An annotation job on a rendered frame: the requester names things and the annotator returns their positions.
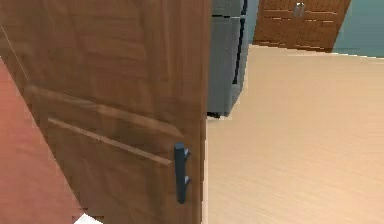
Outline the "grey fridge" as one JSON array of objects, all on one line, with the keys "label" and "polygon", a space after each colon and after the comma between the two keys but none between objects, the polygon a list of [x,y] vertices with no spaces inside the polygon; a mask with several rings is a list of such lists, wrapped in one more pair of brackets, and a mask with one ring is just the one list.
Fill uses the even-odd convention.
[{"label": "grey fridge", "polygon": [[[242,91],[249,47],[247,12],[248,0],[212,0],[208,116],[228,116]],[[246,19],[244,67],[239,84],[232,84],[242,16]]]}]

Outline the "brown wooden room door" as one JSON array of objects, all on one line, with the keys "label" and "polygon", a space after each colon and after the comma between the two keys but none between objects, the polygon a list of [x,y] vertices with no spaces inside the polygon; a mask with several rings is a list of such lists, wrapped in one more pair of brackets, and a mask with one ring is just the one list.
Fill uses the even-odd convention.
[{"label": "brown wooden room door", "polygon": [[202,224],[210,25],[211,0],[0,0],[0,55],[102,224]]}]

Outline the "brown wooden panelled door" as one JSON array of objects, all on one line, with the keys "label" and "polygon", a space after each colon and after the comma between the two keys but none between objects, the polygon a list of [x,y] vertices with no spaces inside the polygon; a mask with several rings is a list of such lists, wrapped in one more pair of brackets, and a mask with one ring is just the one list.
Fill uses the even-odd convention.
[{"label": "brown wooden panelled door", "polygon": [[[304,14],[294,16],[297,3]],[[352,0],[260,0],[254,45],[330,53]]]}]

